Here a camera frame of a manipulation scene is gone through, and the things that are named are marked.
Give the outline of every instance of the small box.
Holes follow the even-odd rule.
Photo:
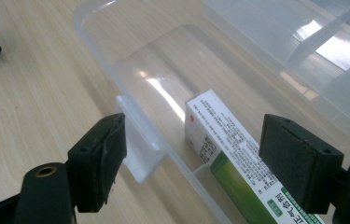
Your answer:
[[[302,211],[212,90],[187,102],[186,137],[248,223],[323,223]]]

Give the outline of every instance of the light wood tabletop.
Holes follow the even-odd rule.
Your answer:
[[[3,49],[0,55],[0,201],[20,192],[23,176],[29,170],[52,161],[65,162],[67,151],[84,133],[99,119],[115,111],[116,96],[120,92],[114,82],[107,78],[105,70],[87,49],[72,24],[73,13],[81,2],[0,1],[0,45]],[[187,1],[179,2],[184,6],[188,4]],[[138,49],[148,44],[146,36],[161,35],[154,34],[158,30],[155,30],[156,26],[167,25],[168,28],[162,30],[169,32],[173,29],[171,26],[181,25],[185,18],[191,17],[186,13],[171,17],[170,13],[166,13],[171,10],[170,7],[166,7],[161,1],[152,1],[150,4],[157,8],[162,7],[162,10],[157,11],[164,15],[164,20],[145,20],[133,27],[130,24],[141,21],[136,17],[127,18],[127,21],[119,22],[124,26],[108,34],[110,38],[118,40],[123,46],[129,45],[129,49]],[[127,8],[129,7],[126,3],[119,4],[116,8],[117,14],[111,15],[109,19],[115,20]],[[142,14],[139,9],[136,6],[129,10]],[[136,27],[137,25],[145,25],[147,29],[143,30],[144,28]],[[127,42],[118,36],[119,31],[132,29],[142,30],[139,42]],[[189,53],[188,48],[182,42],[177,44],[169,46],[163,43],[160,50],[184,50],[174,63],[184,64],[190,73],[197,74],[194,65],[199,65],[199,62],[182,57],[181,53]],[[227,46],[229,49],[239,48],[231,44]],[[112,45],[113,51],[121,47],[117,43]],[[197,56],[211,57],[217,64],[212,64],[215,69],[204,67],[202,70],[202,73],[210,73],[211,79],[195,77],[201,81],[201,86],[209,85],[209,81],[212,82],[215,76],[223,72],[230,74],[233,80],[238,78],[231,68],[215,58],[216,55],[209,55],[209,50],[202,49]],[[240,52],[243,50],[236,49],[235,53]],[[350,136],[318,114],[302,100],[302,96],[292,94],[293,90],[288,85],[264,76],[268,71],[251,60],[250,56],[238,57],[243,60],[240,63],[247,64],[247,69],[260,79],[252,77],[242,81],[229,80],[227,83],[217,84],[217,88],[218,93],[223,94],[231,94],[232,89],[237,89],[233,96],[236,100],[229,100],[229,108],[235,108],[235,114],[243,113],[243,118],[247,118],[244,119],[245,127],[251,135],[259,140],[262,117],[266,112],[305,118],[300,120],[302,126],[344,152],[343,167],[347,168],[350,164]],[[257,80],[264,80],[264,83],[256,83]],[[250,83],[256,84],[257,88],[250,87]],[[260,90],[269,97],[263,99],[259,94]],[[275,105],[270,102],[271,99],[278,100],[280,104]],[[239,108],[240,103],[246,106]],[[176,132],[171,133],[170,128],[161,128],[168,129],[165,137],[174,137],[169,142],[183,144],[183,141],[178,141],[179,138],[184,138],[183,135],[175,136]],[[97,214],[77,213],[77,222],[217,223],[217,220],[176,164],[167,158],[143,184],[138,184],[127,167],[122,165],[116,184],[110,192],[108,204]]]

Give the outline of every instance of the transparent plastic box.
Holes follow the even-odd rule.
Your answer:
[[[121,91],[125,163],[138,182],[169,156],[218,220],[239,220],[185,140],[185,102],[208,89],[257,142],[264,114],[275,114],[350,164],[349,1],[90,0],[74,25]]]

